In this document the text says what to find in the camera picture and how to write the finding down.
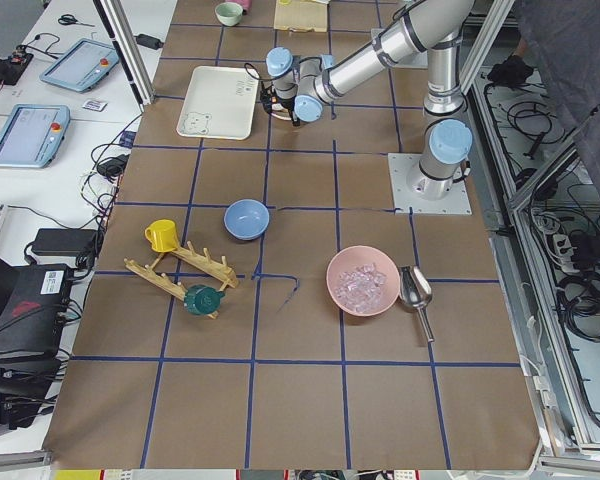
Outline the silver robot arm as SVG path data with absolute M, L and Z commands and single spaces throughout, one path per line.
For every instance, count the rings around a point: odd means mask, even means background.
M 472 8 L 470 1 L 414 1 L 341 61 L 330 55 L 301 57 L 276 47 L 266 56 L 268 76 L 260 82 L 263 108 L 268 114 L 281 108 L 294 125 L 317 121 L 326 105 L 406 58 L 424 54 L 425 149 L 408 170 L 406 185 L 423 200 L 440 200 L 450 192 L 473 142 L 469 128 L 455 117 L 464 103 L 459 79 L 461 27 Z

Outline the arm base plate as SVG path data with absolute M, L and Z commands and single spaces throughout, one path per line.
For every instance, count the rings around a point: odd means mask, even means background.
M 389 153 L 393 208 L 398 213 L 471 215 L 464 182 L 433 180 L 420 169 L 421 154 Z

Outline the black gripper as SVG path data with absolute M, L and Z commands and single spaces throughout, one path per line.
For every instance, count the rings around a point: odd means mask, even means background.
M 273 83 L 261 82 L 259 100 L 268 115 L 272 110 L 289 110 L 292 113 L 292 125 L 298 127 L 301 125 L 301 120 L 295 114 L 297 91 L 298 86 L 296 84 L 291 84 L 287 89 L 277 90 Z

